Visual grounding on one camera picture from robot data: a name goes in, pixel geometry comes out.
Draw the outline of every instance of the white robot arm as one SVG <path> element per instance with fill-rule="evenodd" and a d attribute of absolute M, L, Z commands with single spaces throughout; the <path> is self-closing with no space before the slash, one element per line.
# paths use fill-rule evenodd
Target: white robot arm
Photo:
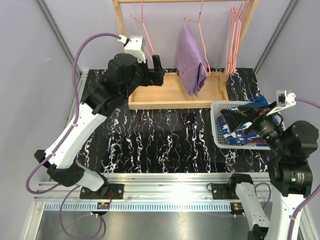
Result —
<path fill-rule="evenodd" d="M 295 219 L 292 216 L 311 194 L 313 175 L 307 158 L 318 148 L 319 133 L 307 121 L 296 121 L 285 131 L 273 121 L 273 114 L 295 104 L 295 94 L 282 90 L 277 91 L 277 101 L 267 107 L 238 107 L 245 118 L 243 121 L 252 122 L 248 132 L 256 131 L 274 153 L 268 163 L 273 195 L 270 221 L 257 199 L 250 175 L 233 174 L 229 179 L 229 190 L 239 197 L 247 217 L 248 240 L 287 240 L 290 236 L 297 239 L 301 211 Z"/>
<path fill-rule="evenodd" d="M 107 192 L 108 180 L 100 173 L 76 163 L 75 157 L 78 151 L 93 131 L 116 108 L 124 104 L 138 86 L 162 86 L 165 75 L 158 55 L 152 56 L 154 69 L 148 69 L 143 52 L 145 41 L 141 36 L 132 36 L 130 39 L 122 35 L 120 37 L 119 41 L 124 44 L 124 53 L 117 54 L 110 60 L 107 73 L 83 94 L 76 124 L 74 116 L 49 148 L 38 150 L 34 155 L 39 162 L 51 155 L 44 166 L 48 168 L 47 173 L 56 182 L 66 187 L 77 184 L 100 196 Z M 72 125 L 74 125 L 72 131 L 54 152 Z"/>

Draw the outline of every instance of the table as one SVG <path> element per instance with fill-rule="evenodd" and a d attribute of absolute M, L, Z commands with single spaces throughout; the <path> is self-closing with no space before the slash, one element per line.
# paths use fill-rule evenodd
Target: table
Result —
<path fill-rule="evenodd" d="M 105 71 L 90 70 L 84 91 Z M 226 88 L 230 101 L 251 101 L 260 92 L 252 68 L 238 69 Z M 218 148 L 209 108 L 130 110 L 124 104 L 94 131 L 76 159 L 101 173 L 248 173 L 267 171 L 270 157 L 268 151 Z"/>

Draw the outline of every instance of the cable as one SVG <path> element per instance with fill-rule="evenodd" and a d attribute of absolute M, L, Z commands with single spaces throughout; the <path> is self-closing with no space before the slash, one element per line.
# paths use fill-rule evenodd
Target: cable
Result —
<path fill-rule="evenodd" d="M 83 51 L 83 49 L 85 48 L 85 46 L 91 42 L 93 39 L 99 38 L 99 37 L 104 37 L 104 36 L 110 36 L 110 37 L 115 37 L 116 39 L 121 39 L 120 36 L 113 34 L 113 33 L 109 33 L 109 32 L 103 32 L 103 33 L 99 33 L 96 35 L 93 35 L 91 37 L 89 37 L 87 40 L 84 41 L 84 43 L 80 46 L 79 50 L 77 51 L 75 57 L 74 57 L 74 62 L 73 62 L 73 66 L 72 66 L 72 85 L 73 85 L 73 91 L 74 91 L 74 98 L 75 98 L 75 107 L 76 107 L 76 111 L 75 111 L 75 116 L 74 116 L 74 121 L 73 121 L 73 125 L 70 126 L 70 128 L 67 130 L 67 132 L 65 133 L 65 135 L 62 137 L 62 139 L 57 143 L 57 145 L 55 146 L 55 148 L 52 150 L 52 153 L 49 154 L 40 164 L 38 164 L 38 166 L 35 167 L 35 169 L 30 173 L 30 175 L 28 176 L 28 178 L 26 179 L 25 182 L 25 188 L 27 189 L 27 191 L 31 194 L 45 194 L 49 191 L 51 191 L 52 189 L 55 189 L 56 187 L 58 187 L 60 184 L 57 183 L 56 185 L 50 187 L 49 189 L 43 190 L 43 191 L 34 191 L 30 188 L 30 181 L 31 178 L 35 175 L 35 173 L 46 163 L 49 161 L 49 159 L 54 156 L 55 152 L 59 149 L 59 147 L 62 145 L 62 143 L 66 140 L 66 138 L 69 136 L 69 134 L 71 133 L 72 129 L 75 127 L 76 123 L 78 122 L 78 118 L 79 118 L 79 114 L 80 114 L 80 102 L 79 102 L 79 93 L 77 90 L 77 64 L 78 64 L 78 60 L 80 57 L 81 52 Z"/>
<path fill-rule="evenodd" d="M 206 187 L 206 189 L 207 189 L 209 192 L 212 192 L 212 187 L 211 187 L 211 190 L 208 188 L 208 186 L 209 186 L 210 184 L 212 184 L 212 182 L 208 183 L 205 187 Z"/>
<path fill-rule="evenodd" d="M 106 225 L 105 220 L 102 217 L 100 219 L 102 220 L 102 223 L 103 223 L 103 234 L 98 239 L 102 239 L 105 236 L 106 232 L 107 232 L 107 225 Z"/>
<path fill-rule="evenodd" d="M 257 185 L 254 186 L 254 189 L 256 190 L 257 187 L 261 186 L 261 185 L 266 185 L 269 189 L 269 196 L 268 196 L 268 200 L 266 201 L 266 204 L 264 205 L 263 209 L 266 209 L 266 207 L 268 207 L 269 203 L 270 203 L 270 199 L 271 199 L 271 187 L 268 183 L 266 182 L 260 182 Z"/>
<path fill-rule="evenodd" d="M 76 240 L 92 240 L 92 239 L 96 238 L 96 236 L 100 233 L 101 228 L 102 228 L 102 225 L 104 224 L 104 226 L 106 226 L 106 223 L 104 222 L 104 219 L 103 219 L 100 215 L 96 214 L 96 216 L 100 219 L 100 227 L 99 227 L 98 231 L 97 231 L 93 236 L 87 237 L 87 238 L 79 238 L 79 237 L 76 237 L 76 236 L 71 235 L 69 232 L 67 232 L 67 229 L 66 229 L 66 227 L 64 226 L 64 223 L 63 223 L 63 221 L 62 221 L 62 209 L 63 209 L 63 207 L 64 207 L 65 201 L 67 200 L 67 198 L 69 197 L 69 195 L 70 195 L 73 191 L 75 191 L 76 189 L 78 189 L 78 188 L 80 188 L 80 186 L 76 186 L 76 187 L 73 188 L 70 192 L 68 192 L 68 194 L 64 197 L 64 199 L 63 199 L 63 201 L 62 201 L 62 203 L 61 203 L 60 210 L 59 210 L 60 226 L 61 226 L 61 228 L 62 228 L 62 231 L 63 231 L 68 237 L 70 237 L 70 238 L 72 238 L 72 239 L 76 239 Z"/>
<path fill-rule="evenodd" d="M 79 220 L 81 220 L 81 219 L 83 219 L 83 218 L 85 218 L 85 217 L 87 217 L 87 216 L 91 216 L 91 213 L 88 213 L 88 214 L 79 216 L 76 220 L 74 220 L 72 223 L 70 223 L 68 226 L 65 226 L 64 228 L 65 228 L 65 229 L 70 228 L 72 225 L 76 224 Z M 51 220 L 49 226 L 50 226 L 50 228 L 51 228 L 52 233 L 58 234 L 58 233 L 63 232 L 62 229 L 60 229 L 60 230 L 54 229 L 53 225 L 54 225 L 54 224 L 52 223 L 52 220 Z"/>
<path fill-rule="evenodd" d="M 300 97 L 296 97 L 295 98 L 296 101 L 298 102 L 302 102 L 302 103 L 306 103 L 306 104 L 310 104 L 318 109 L 320 109 L 320 104 L 314 102 L 314 101 L 310 101 L 308 99 L 305 98 L 300 98 Z M 300 203 L 300 205 L 294 210 L 292 217 L 291 217 L 291 221 L 290 221 L 290 225 L 289 225 L 289 230 L 288 230 L 288 240 L 291 240 L 292 238 L 292 234 L 294 231 L 294 226 L 295 226 L 295 219 L 298 215 L 298 213 L 305 207 L 305 205 L 307 205 L 318 193 L 320 192 L 320 184 L 316 187 L 316 189 L 314 190 L 313 193 L 311 193 L 311 195 L 309 197 L 307 197 L 302 203 Z"/>

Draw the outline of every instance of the gray wall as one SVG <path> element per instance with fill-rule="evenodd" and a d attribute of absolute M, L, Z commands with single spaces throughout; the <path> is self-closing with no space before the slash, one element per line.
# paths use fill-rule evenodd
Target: gray wall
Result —
<path fill-rule="evenodd" d="M 91 35 L 101 32 L 118 33 L 116 16 L 111 0 L 44 0 L 73 55 Z M 237 66 L 253 68 L 268 44 L 290 0 L 260 0 L 252 18 Z M 202 10 L 202 32 L 209 63 L 213 68 L 226 66 L 226 47 L 230 10 L 241 2 L 205 2 Z M 176 50 L 184 17 L 197 19 L 200 2 L 145 3 L 144 18 L 156 54 L 164 68 L 176 65 Z M 139 3 L 123 4 L 122 13 L 127 36 L 137 35 L 130 14 L 141 16 Z M 189 24 L 202 49 L 198 25 Z M 105 69 L 108 61 L 122 51 L 115 39 L 105 37 L 88 44 L 79 60 L 82 70 Z"/>
<path fill-rule="evenodd" d="M 319 0 L 301 0 L 258 72 L 261 89 L 269 101 L 276 90 L 293 89 L 297 97 L 320 103 L 320 8 Z M 306 120 L 320 129 L 320 110 L 305 103 L 282 111 L 287 126 Z M 320 184 L 320 150 L 309 158 L 314 190 Z M 308 205 L 320 237 L 320 195 Z"/>
<path fill-rule="evenodd" d="M 0 238 L 18 240 L 33 199 L 25 190 L 33 154 L 63 128 L 71 65 L 36 1 L 0 1 L 0 29 Z M 42 170 L 33 185 L 46 179 Z"/>

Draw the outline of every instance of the purple towel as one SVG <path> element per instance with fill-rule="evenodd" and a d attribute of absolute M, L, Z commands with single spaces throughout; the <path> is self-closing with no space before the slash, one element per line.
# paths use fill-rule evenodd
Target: purple towel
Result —
<path fill-rule="evenodd" d="M 194 94 L 198 97 L 198 91 L 205 85 L 205 80 L 207 79 L 206 71 L 201 63 L 203 63 L 205 69 L 208 68 L 195 36 L 188 25 L 184 23 L 179 41 L 178 76 L 186 92 L 191 96 Z"/>

